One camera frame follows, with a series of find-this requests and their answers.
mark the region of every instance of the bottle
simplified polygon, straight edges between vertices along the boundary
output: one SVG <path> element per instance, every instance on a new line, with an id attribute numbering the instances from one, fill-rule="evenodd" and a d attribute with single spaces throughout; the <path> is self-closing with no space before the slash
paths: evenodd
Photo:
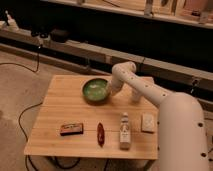
<path id="1" fill-rule="evenodd" d="M 5 11 L 5 14 L 7 15 L 7 22 L 9 24 L 10 30 L 12 30 L 12 31 L 19 30 L 19 27 L 18 27 L 16 21 L 10 16 L 10 14 L 8 13 L 8 11 Z"/>
<path id="2" fill-rule="evenodd" d="M 120 125 L 120 148 L 128 150 L 131 146 L 131 130 L 128 113 L 124 112 Z"/>

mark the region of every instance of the wooden table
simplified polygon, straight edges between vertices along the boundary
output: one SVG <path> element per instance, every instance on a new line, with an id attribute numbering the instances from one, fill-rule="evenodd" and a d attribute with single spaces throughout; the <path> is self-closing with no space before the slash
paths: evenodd
<path id="1" fill-rule="evenodd" d="M 157 131 L 154 134 L 141 132 L 141 115 L 157 109 L 145 98 L 137 104 L 131 102 L 131 88 L 110 97 L 107 104 L 92 106 L 84 101 L 82 86 L 86 81 L 110 76 L 56 75 L 53 77 L 44 103 L 37 116 L 25 155 L 69 156 L 95 158 L 157 159 Z M 130 150 L 119 149 L 119 127 L 123 112 L 129 113 L 132 130 Z M 60 136 L 62 124 L 84 123 L 84 134 Z M 105 129 L 105 144 L 97 143 L 97 125 Z"/>

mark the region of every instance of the green bowl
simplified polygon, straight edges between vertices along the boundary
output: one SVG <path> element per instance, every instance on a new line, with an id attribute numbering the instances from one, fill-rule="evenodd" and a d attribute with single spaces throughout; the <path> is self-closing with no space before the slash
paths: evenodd
<path id="1" fill-rule="evenodd" d="M 99 103 L 107 99 L 107 80 L 95 78 L 87 81 L 83 86 L 83 95 L 88 102 Z"/>

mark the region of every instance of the wall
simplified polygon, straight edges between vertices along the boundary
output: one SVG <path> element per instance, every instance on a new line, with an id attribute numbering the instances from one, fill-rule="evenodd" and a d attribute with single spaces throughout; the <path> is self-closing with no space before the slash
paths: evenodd
<path id="1" fill-rule="evenodd" d="M 24 29 L 71 32 L 71 39 L 213 71 L 213 29 L 106 13 L 41 2 L 1 0 L 0 18 L 8 10 Z"/>

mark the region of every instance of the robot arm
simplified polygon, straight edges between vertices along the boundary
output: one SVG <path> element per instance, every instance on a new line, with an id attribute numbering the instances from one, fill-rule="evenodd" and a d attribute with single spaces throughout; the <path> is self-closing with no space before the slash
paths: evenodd
<path id="1" fill-rule="evenodd" d="M 208 171 L 203 110 L 198 101 L 143 80 L 135 71 L 133 62 L 113 66 L 108 87 L 115 95 L 127 83 L 159 109 L 159 170 Z"/>

